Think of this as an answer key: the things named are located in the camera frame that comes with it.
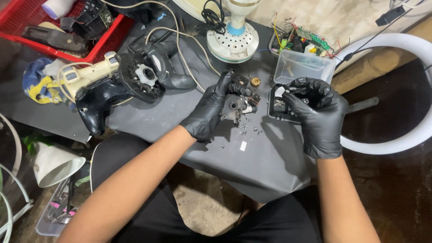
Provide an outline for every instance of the black nitrile glove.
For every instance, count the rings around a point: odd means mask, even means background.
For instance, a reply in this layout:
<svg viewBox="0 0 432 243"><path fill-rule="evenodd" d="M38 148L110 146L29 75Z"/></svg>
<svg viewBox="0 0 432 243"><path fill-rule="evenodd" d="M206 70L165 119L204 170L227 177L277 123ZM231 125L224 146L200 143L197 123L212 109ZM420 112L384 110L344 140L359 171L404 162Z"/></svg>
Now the black nitrile glove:
<svg viewBox="0 0 432 243"><path fill-rule="evenodd" d="M282 97L300 118L305 154L315 159L333 159L342 155L340 133L348 102L322 80L299 78L285 86Z"/></svg>
<svg viewBox="0 0 432 243"><path fill-rule="evenodd" d="M234 73L225 70L218 83L206 89L192 113L180 122L180 125L198 142L211 143L210 136L220 122L219 114L223 109L227 94L252 95L252 90L244 88L239 83L232 83L234 80Z"/></svg>

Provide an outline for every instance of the wall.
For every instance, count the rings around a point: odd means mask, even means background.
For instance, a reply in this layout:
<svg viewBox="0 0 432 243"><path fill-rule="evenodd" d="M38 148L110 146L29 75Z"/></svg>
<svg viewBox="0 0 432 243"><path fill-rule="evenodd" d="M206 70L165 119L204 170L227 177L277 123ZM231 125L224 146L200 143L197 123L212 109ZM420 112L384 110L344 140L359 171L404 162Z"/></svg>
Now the wall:
<svg viewBox="0 0 432 243"><path fill-rule="evenodd" d="M342 134L381 143L398 138L424 118L432 89L416 59L343 95L350 104L378 96L371 108L347 114ZM360 199L382 243L432 239L432 138L400 153L343 150Z"/></svg>
<svg viewBox="0 0 432 243"><path fill-rule="evenodd" d="M419 0L411 0L415 5ZM277 25L282 27L283 20L296 17L295 24L325 37L335 50L337 39L341 46L379 32L375 20L389 10L389 0L262 0L258 8L247 16L248 19L263 25L270 25L278 12ZM432 1L415 8L407 15L417 15L432 10ZM424 15L403 17L386 32L401 32L419 21Z"/></svg>

